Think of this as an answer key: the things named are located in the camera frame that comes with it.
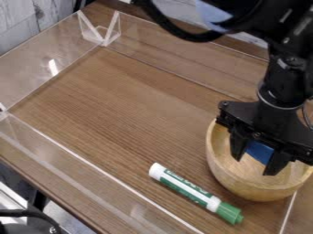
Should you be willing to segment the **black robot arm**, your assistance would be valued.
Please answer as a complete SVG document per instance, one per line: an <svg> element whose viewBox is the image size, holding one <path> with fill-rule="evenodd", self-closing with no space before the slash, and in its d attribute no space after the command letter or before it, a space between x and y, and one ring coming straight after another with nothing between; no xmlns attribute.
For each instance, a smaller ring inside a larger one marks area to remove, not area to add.
<svg viewBox="0 0 313 234"><path fill-rule="evenodd" d="M255 102L222 101L216 123L230 133L235 160L250 154L274 176L291 162L313 165L313 0L195 0L208 30L192 33L172 23L152 0L132 0L172 36L210 42L245 32L267 43L269 65Z"/></svg>

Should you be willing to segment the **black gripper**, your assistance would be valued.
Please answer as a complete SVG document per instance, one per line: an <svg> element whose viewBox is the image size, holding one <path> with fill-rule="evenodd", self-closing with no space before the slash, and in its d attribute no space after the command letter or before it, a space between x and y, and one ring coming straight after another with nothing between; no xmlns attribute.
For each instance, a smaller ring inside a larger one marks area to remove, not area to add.
<svg viewBox="0 0 313 234"><path fill-rule="evenodd" d="M275 176L289 162L313 166L313 128L297 116L305 100L283 101L267 88L259 88L254 102L222 101L216 123L230 133L231 156L237 162L257 141L274 149L263 169Z"/></svg>

